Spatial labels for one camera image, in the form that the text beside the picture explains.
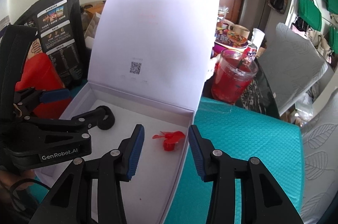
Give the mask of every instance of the teal tablecloth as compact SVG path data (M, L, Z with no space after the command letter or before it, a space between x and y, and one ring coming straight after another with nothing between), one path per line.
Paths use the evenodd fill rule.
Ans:
M228 104L201 98L194 123L202 137L234 158L257 156L300 211L304 189L304 157L299 127ZM205 224L212 183L197 175L191 151L165 224ZM241 221L240 182L236 180L235 223Z

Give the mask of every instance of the black marble tabletop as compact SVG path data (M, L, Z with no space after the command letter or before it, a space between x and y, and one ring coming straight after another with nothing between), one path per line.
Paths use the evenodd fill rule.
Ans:
M258 72L241 97L236 101L235 105L240 108L280 119L278 108L273 98L269 83L258 61L255 60L255 62L259 67ZM211 86L214 81L214 77L215 75L205 82L202 96L213 98L211 94Z

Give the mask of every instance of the metal screw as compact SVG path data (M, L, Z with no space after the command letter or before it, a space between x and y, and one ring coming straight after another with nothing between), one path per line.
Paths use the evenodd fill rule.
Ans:
M213 154L214 156L221 156L223 153L222 153L222 151L220 151L220 150L213 150L212 154Z
M75 159L73 160L73 163L74 163L75 165L81 164L81 163L82 163L82 158L81 158L81 157L75 158Z
M111 156L118 156L120 154L120 151L119 150L112 150L111 152L110 152L110 155Z
M250 162L252 164L258 165L260 161L257 157L253 157L253 158L250 159Z

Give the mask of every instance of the box lid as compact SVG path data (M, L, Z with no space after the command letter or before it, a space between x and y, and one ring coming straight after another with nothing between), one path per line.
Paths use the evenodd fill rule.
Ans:
M107 0L88 81L196 111L219 0Z

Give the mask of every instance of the glass of red liquid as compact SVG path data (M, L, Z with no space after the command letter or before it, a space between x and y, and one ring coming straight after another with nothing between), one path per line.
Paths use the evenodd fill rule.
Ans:
M242 58L240 52L229 49L222 51L211 88L214 99L234 104L251 83L258 66L254 61L243 62Z

